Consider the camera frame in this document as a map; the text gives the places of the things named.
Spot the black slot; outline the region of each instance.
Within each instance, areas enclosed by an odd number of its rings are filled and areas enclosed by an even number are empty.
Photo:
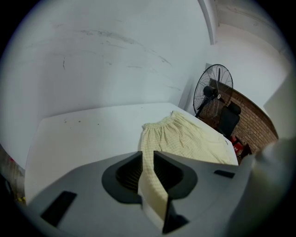
[[[76,198],[77,194],[64,191],[54,202],[43,212],[42,219],[56,227],[61,218]]]
[[[214,172],[214,174],[216,174],[216,175],[221,175],[221,176],[224,176],[224,177],[226,177],[226,178],[230,178],[230,179],[232,179],[233,177],[234,177],[234,175],[235,175],[235,173],[232,173],[232,172],[228,172],[228,171],[224,171],[224,170],[216,170],[215,172]]]

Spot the pale yellow fabric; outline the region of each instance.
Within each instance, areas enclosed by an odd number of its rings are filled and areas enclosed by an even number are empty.
[[[228,156],[226,142],[216,131],[205,131],[186,117],[173,111],[158,123],[145,124],[142,133],[143,172],[139,187],[148,204],[164,220],[167,193],[153,167],[153,151],[165,151],[200,161],[234,164]]]

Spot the brick wall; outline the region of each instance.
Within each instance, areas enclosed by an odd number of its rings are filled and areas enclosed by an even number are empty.
[[[269,117],[247,97],[233,90],[230,101],[241,108],[240,121],[232,136],[237,136],[244,144],[248,143],[253,153],[278,139],[277,132]],[[212,119],[201,120],[216,128],[219,118],[220,114]]]

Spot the fan blade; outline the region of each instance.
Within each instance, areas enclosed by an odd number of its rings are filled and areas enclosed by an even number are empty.
[[[225,100],[222,99],[222,97],[220,97],[219,99],[222,103],[225,103]]]
[[[218,82],[220,82],[220,69],[219,69],[219,72],[218,72]]]

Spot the gray plastic surface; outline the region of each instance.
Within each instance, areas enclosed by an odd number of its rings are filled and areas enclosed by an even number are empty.
[[[28,206],[41,213],[63,191],[77,194],[58,229],[73,236],[158,236],[161,232],[142,211],[140,204],[123,204],[102,186],[107,167],[135,153],[124,154],[78,167],[42,191]]]
[[[256,156],[247,156],[240,166],[213,164],[159,152],[191,167],[197,184],[183,199],[172,200],[178,215],[188,224],[170,236],[243,236],[254,230],[276,207],[290,187],[295,172],[296,139],[278,141]],[[79,167],[42,191],[29,210],[40,215],[62,191],[77,193],[58,229],[73,236],[160,236],[141,205],[122,204],[102,187],[107,167],[135,153],[116,156]],[[235,173],[233,178],[214,174]]]

